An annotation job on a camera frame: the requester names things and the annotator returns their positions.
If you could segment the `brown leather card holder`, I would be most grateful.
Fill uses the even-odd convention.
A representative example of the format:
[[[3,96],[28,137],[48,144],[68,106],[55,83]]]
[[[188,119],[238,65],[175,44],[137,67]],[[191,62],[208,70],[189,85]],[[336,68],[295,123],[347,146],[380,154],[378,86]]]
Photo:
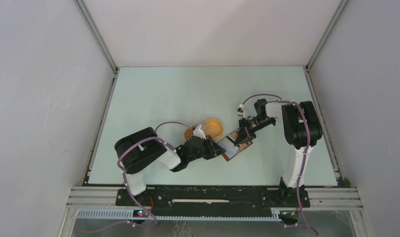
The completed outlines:
[[[238,129],[232,131],[228,135],[230,135],[234,139],[236,139],[237,133],[238,133]],[[222,155],[226,161],[231,161],[235,156],[237,156],[238,154],[240,154],[242,151],[244,151],[245,149],[247,149],[249,146],[251,146],[253,144],[253,142],[247,142],[247,143],[239,145],[239,148],[237,149],[235,147],[225,147],[224,144],[222,143],[222,139],[219,142],[217,142],[217,144],[219,144],[222,148],[226,149],[226,152]]]

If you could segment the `orange plastic card tray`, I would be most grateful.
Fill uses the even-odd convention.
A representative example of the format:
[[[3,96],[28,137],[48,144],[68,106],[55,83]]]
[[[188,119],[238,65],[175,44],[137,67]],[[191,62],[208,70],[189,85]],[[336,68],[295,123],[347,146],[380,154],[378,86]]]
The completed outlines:
[[[210,118],[187,128],[184,132],[185,140],[188,140],[193,135],[195,128],[199,125],[201,126],[200,129],[204,132],[205,136],[210,135],[215,142],[219,141],[223,137],[224,128],[221,121],[217,118]]]

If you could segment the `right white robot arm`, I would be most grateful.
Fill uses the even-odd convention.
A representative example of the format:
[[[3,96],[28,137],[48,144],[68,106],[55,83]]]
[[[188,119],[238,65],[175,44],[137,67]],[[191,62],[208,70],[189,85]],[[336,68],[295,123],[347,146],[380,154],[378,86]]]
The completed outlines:
[[[323,135],[323,130],[311,101],[276,101],[268,102],[259,99],[254,103],[255,117],[248,118],[244,104],[237,109],[239,129],[234,146],[251,142],[256,133],[269,125],[275,125],[281,119],[286,142],[293,148],[292,157],[281,178],[281,189],[277,193],[278,202],[283,206],[291,206],[297,200],[297,193],[304,185],[304,174],[309,154]]]

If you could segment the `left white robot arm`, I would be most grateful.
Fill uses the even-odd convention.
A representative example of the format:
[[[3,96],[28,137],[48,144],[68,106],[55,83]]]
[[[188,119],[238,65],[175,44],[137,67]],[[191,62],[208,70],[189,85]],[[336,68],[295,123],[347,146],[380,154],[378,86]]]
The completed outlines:
[[[226,149],[218,145],[211,135],[205,134],[203,125],[197,125],[184,144],[174,147],[157,136],[152,127],[118,140],[114,146],[118,156],[124,184],[128,187],[128,200],[133,205],[146,201],[146,183],[143,170],[158,161],[172,172],[187,168],[198,159],[213,159],[223,155]]]

